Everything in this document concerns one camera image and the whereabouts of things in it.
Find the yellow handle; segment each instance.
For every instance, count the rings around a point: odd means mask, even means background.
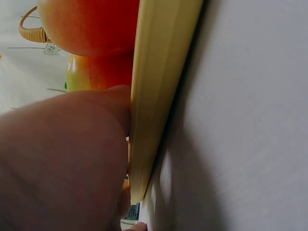
[[[38,7],[35,6],[33,7],[28,13],[26,13],[23,18],[21,19],[19,23],[19,33],[22,37],[25,39],[32,41],[32,42],[40,42],[40,43],[46,43],[46,42],[51,42],[51,40],[48,38],[46,35],[46,32],[44,28],[39,27],[39,28],[24,28],[23,24],[26,18],[34,12]]]

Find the hand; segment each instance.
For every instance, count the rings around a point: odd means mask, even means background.
[[[0,117],[0,230],[120,230],[129,99],[124,86],[74,92]]]

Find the white wall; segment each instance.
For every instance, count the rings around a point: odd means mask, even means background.
[[[143,202],[154,231],[308,229],[308,1],[214,0]]]

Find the wicker basket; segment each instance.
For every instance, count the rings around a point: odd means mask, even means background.
[[[40,43],[46,43],[46,42],[51,42],[51,40],[48,38],[46,35],[46,32],[44,28],[39,27],[39,28],[24,28],[23,24],[26,18],[34,12],[38,7],[35,6],[33,7],[28,13],[26,13],[23,18],[21,19],[19,23],[19,33],[21,34],[22,37],[25,39],[32,41],[32,42],[40,42]]]

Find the white tablecloth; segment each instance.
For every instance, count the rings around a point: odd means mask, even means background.
[[[36,5],[36,0],[0,1],[0,113],[46,99],[64,90],[69,54],[46,55],[45,44],[20,36],[21,16]],[[25,27],[40,27],[38,13],[26,19]]]

